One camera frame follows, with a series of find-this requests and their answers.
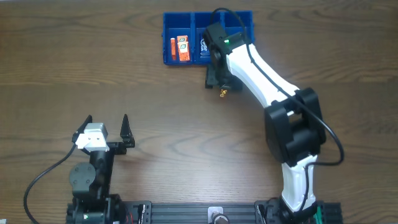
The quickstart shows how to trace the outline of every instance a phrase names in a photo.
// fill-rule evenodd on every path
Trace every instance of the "blue plastic bin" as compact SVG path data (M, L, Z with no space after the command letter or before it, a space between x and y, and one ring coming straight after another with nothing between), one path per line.
M236 11L246 26L248 37L254 42L252 11ZM211 12L165 12L163 13L163 61L166 65L206 65L211 62L209 55L200 54L200 41L206 27L210 25ZM238 20L228 12L217 12L213 22L221 22L227 34L242 32ZM170 38L187 35L190 48L190 61L172 60Z

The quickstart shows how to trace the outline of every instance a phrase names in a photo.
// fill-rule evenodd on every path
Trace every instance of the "wooden table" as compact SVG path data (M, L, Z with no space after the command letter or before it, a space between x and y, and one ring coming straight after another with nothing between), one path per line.
M345 223L398 221L398 3L391 1L26 1L0 3L0 218L29 223L31 180L69 150L88 114L137 147L115 158L112 193L152 202L254 202L280 195L261 105L220 98L204 67L162 61L164 11L250 9L256 46L282 77L318 94L346 150L317 167L317 199ZM335 161L328 138L319 161ZM41 223L65 223L76 150L31 190Z

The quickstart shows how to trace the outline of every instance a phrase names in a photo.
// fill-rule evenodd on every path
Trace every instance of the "gold object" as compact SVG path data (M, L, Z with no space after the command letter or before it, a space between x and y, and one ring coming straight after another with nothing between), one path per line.
M228 90L221 90L220 97L224 97L227 92L228 92Z

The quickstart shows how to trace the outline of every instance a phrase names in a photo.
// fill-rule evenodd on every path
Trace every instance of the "black cable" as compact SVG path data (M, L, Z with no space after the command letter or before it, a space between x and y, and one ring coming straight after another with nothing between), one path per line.
M27 196L29 195L29 191L31 190L31 188L33 187L34 184L36 184L36 182L42 178L45 174L47 174L48 172L50 172L52 169L56 168L59 164L63 163L66 159L68 159L70 157L70 155L73 153L73 151L76 148L76 144L73 144L72 148L70 149L70 151L68 152L68 154L61 159L60 161L58 161L57 163L55 163L54 165L50 166L48 169L46 169L45 171L43 171L40 175L38 175L27 187L26 191L25 191L25 195L24 195L24 209L26 212L26 215L30 218L30 220L32 220L32 222L34 224L39 224L38 221L36 221L36 219L33 217L33 215L30 213L29 208L27 207Z
M213 17L215 15L215 13L217 11L220 10L224 10L224 11L228 11L229 13L231 13L235 18L237 18L237 20L239 21L242 29L243 29L243 35L244 35L244 39L247 40L247 33L246 33L246 28L243 24L243 21L241 20L241 18L233 11L227 9L227 8L217 8L213 11L213 13L211 13L211 18L210 18L210 24L213 22ZM293 96L290 96L283 88L281 88L278 84L276 84L276 82L274 82L266 73L265 71L263 71L261 69L261 67L256 63L256 61L254 61L251 53L250 53L250 48L249 48L249 44L246 44L246 49L248 50L248 55L249 58L251 60L251 63L268 79L269 82L271 82L281 93L283 93L288 99L290 99L291 101L293 101L299 108L301 108L303 111L305 111L307 114L309 114L312 118L315 119L316 122L318 122L319 124L321 124L330 134L330 136L333 138L333 140L336 142L336 145L339 149L340 152L340 159L337 162L310 162L308 163L305 167L304 167L304 171L305 171L305 182L306 182L306 188L305 188L305 195L304 195L304 199L303 199L303 203L301 204L300 207L300 211L303 210L305 202L308 199L308 186L310 185L310 181L309 181L309 177L308 177L308 167L309 166L338 166L340 165L343 161L344 161L344 148L343 145L341 144L340 140L338 139L336 133L329 127L329 125L327 125L324 121L322 121L322 119L320 119L316 114L314 114L309 108L307 108L304 104L302 104L299 100L297 100L296 98L294 98Z

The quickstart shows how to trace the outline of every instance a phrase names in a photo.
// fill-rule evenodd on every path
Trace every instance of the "orange object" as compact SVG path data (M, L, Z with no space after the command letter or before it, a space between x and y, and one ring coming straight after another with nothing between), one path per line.
M178 42L178 56L180 57L180 61L189 61L189 43L188 42Z
M170 38L170 47L172 49L172 59L177 59L177 53L175 52L175 38Z
M177 36L177 42L188 42L188 36L187 35L181 35Z

